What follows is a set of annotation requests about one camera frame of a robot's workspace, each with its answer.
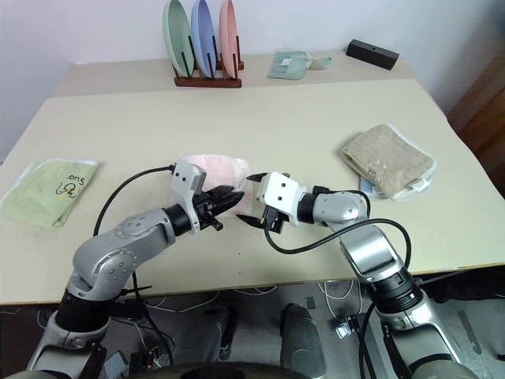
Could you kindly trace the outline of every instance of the pink towel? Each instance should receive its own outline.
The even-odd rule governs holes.
[[[244,191],[244,197],[232,209],[221,216],[234,216],[238,213],[250,215],[253,211],[253,184],[247,180],[251,175],[249,165],[243,159],[220,154],[200,154],[186,156],[187,162],[196,164],[207,172],[203,191],[217,186],[233,186],[236,191]]]

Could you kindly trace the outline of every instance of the beige towel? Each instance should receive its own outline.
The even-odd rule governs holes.
[[[382,124],[342,149],[344,161],[392,200],[408,198],[429,186],[436,161],[396,128]]]

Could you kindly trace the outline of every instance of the white table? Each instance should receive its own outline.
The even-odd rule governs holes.
[[[254,69],[247,60],[245,64],[246,71]],[[368,66],[360,67],[375,74],[377,68]],[[318,73],[311,74],[311,80],[318,78]],[[383,122],[397,126],[439,164],[427,193],[407,202],[372,203],[372,216],[396,220],[410,233],[410,270],[438,272],[502,264],[505,201],[421,85],[412,78],[389,78],[395,74],[383,70],[386,80],[279,82],[278,86],[242,89],[158,88],[118,93],[111,86],[108,94],[87,96],[71,96],[69,87],[64,93],[63,85],[59,97],[44,103],[0,167],[0,193],[35,161],[85,158],[101,164],[64,227],[43,229],[0,220],[0,303],[59,301],[72,271],[74,251],[91,236],[104,201],[122,180],[138,171],[188,154],[216,152],[246,159],[253,172],[290,172],[307,187],[356,189],[357,175],[341,160],[339,149],[358,133]],[[83,89],[107,92],[84,85],[77,94]],[[102,230],[137,212],[167,205],[170,176],[144,177],[117,197]],[[141,266],[140,285],[154,286],[146,293],[354,276],[337,242],[286,256],[270,248],[261,231],[235,218],[223,223],[220,232],[209,228],[197,236],[181,236]],[[392,227],[383,229],[403,255],[402,236]],[[286,225],[282,235],[275,237],[280,245],[295,247],[327,233],[322,227]]]

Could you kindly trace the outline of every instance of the green cloth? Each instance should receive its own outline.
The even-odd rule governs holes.
[[[98,162],[50,159],[34,163],[0,200],[0,215],[43,227],[62,226]]]

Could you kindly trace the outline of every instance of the green plate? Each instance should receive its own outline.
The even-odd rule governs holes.
[[[163,36],[170,60],[178,74],[182,77],[188,76],[182,59],[182,53],[184,53],[189,75],[191,76],[195,67],[195,58],[188,38],[191,36],[191,28],[189,27],[186,12],[179,0],[170,0],[165,5],[163,10]]]

